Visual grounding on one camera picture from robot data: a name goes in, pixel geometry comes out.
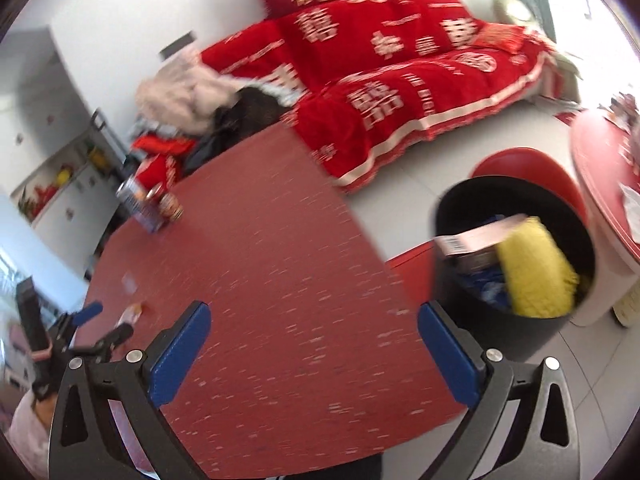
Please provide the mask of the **left hand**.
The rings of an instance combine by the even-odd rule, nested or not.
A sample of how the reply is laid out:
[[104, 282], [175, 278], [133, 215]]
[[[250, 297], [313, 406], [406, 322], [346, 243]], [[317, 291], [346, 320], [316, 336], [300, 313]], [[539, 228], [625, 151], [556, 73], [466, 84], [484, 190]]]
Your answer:
[[51, 430], [57, 400], [58, 395], [56, 393], [52, 393], [50, 396], [43, 400], [36, 399], [34, 401], [34, 404], [32, 404], [32, 410], [34, 411], [40, 424], [47, 431]]

